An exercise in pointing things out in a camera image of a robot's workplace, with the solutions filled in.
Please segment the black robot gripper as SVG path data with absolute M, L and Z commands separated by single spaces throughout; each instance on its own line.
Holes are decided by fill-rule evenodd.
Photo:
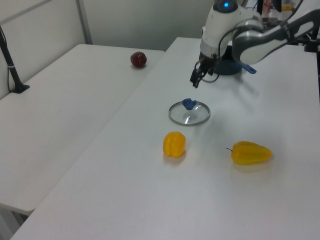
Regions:
M 199 54 L 199 67 L 194 68 L 190 77 L 190 82 L 194 88 L 198 88 L 203 75 L 220 72 L 220 58 L 219 55 L 214 54 L 213 57 L 205 56 L 202 52 Z

